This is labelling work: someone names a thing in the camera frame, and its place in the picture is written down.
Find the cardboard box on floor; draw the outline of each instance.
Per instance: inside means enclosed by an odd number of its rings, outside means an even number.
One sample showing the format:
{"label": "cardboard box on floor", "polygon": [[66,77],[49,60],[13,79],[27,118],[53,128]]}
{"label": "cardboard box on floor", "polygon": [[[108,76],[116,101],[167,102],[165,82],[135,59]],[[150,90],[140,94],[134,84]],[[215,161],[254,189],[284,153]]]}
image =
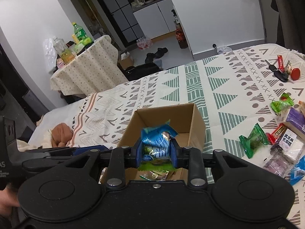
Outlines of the cardboard box on floor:
{"label": "cardboard box on floor", "polygon": [[135,60],[130,55],[128,55],[125,59],[121,59],[121,56],[120,56],[119,63],[123,69],[127,69],[128,67],[134,65]]}
{"label": "cardboard box on floor", "polygon": [[[180,147],[192,146],[202,151],[205,141],[205,123],[194,103],[136,110],[118,147],[133,146],[141,136],[142,128],[162,125],[169,119],[170,126],[178,133],[175,139]],[[169,180],[187,182],[187,172],[186,169],[178,169]],[[129,168],[125,173],[126,183],[129,180],[142,180],[137,169]]]}

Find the patterned bedsheet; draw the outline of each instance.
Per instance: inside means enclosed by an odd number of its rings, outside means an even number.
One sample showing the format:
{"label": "patterned bedsheet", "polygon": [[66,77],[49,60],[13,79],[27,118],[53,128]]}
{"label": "patterned bedsheet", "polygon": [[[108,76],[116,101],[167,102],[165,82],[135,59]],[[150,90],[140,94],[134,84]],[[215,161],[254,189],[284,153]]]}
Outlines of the patterned bedsheet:
{"label": "patterned bedsheet", "polygon": [[[284,62],[289,59],[292,66],[301,69],[303,74],[294,84],[282,83],[269,70],[269,64],[277,64],[278,54]],[[305,100],[304,82],[305,61],[276,44],[224,53],[89,95],[74,118],[74,135],[69,145],[103,144],[114,148],[138,108],[194,102],[206,124],[205,153],[220,148],[261,166],[269,156],[269,148],[260,148],[248,159],[238,137],[248,136],[257,122],[265,132],[272,132],[277,123],[270,102],[278,100],[283,92],[291,95],[296,104]],[[207,176],[212,182],[208,169]],[[305,178],[294,186],[295,203],[288,216],[302,229],[305,228],[304,185]]]}

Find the black shoe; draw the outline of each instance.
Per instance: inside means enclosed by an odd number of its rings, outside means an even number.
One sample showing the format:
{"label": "black shoe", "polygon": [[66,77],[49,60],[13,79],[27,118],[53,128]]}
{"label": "black shoe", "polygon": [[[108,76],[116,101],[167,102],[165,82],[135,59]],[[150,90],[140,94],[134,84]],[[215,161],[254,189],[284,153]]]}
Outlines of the black shoe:
{"label": "black shoe", "polygon": [[154,53],[148,53],[146,54],[146,59],[145,59],[145,63],[152,63],[153,59],[155,58],[155,54]]}
{"label": "black shoe", "polygon": [[155,53],[155,59],[159,59],[164,56],[165,53],[168,52],[168,49],[166,47],[164,48],[158,48],[157,52]]}

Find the red snack package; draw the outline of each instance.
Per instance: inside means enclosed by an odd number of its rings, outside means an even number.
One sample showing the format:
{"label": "red snack package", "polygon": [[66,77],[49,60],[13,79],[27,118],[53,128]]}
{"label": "red snack package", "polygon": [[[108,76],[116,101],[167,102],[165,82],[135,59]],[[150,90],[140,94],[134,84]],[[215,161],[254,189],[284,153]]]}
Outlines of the red snack package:
{"label": "red snack package", "polygon": [[273,133],[265,133],[266,134],[266,136],[267,136],[267,138],[268,138],[268,140],[269,140],[269,142],[271,143],[271,144],[274,144],[276,141],[277,141],[277,139],[282,135],[282,133],[285,131],[285,129],[286,129],[286,126],[283,124],[283,123],[281,123],[278,127],[277,127],[277,129],[275,129],[274,131],[273,131]]}
{"label": "red snack package", "polygon": [[282,55],[278,55],[278,63],[279,63],[279,69],[282,73],[285,72],[284,64],[283,64],[283,57]]}

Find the screw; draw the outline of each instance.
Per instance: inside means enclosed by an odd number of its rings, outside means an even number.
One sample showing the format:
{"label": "screw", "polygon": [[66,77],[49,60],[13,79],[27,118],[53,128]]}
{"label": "screw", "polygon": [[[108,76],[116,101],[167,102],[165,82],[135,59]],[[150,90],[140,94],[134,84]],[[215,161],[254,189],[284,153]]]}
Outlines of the screw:
{"label": "screw", "polygon": [[153,184],[152,187],[153,188],[161,188],[161,185],[160,184]]}
{"label": "screw", "polygon": [[122,180],[118,178],[108,179],[107,184],[110,186],[119,186],[122,183]]}
{"label": "screw", "polygon": [[202,186],[205,184],[205,180],[201,179],[201,178],[194,178],[191,180],[191,184],[193,186]]}

